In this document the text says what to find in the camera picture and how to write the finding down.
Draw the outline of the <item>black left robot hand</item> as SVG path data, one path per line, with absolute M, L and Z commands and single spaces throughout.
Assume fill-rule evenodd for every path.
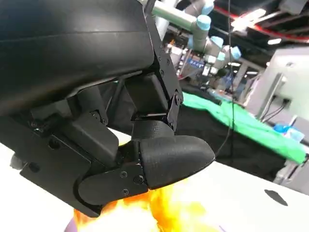
M 92 218 L 215 159 L 175 134 L 183 94 L 154 4 L 0 3 L 0 141 L 24 178 Z

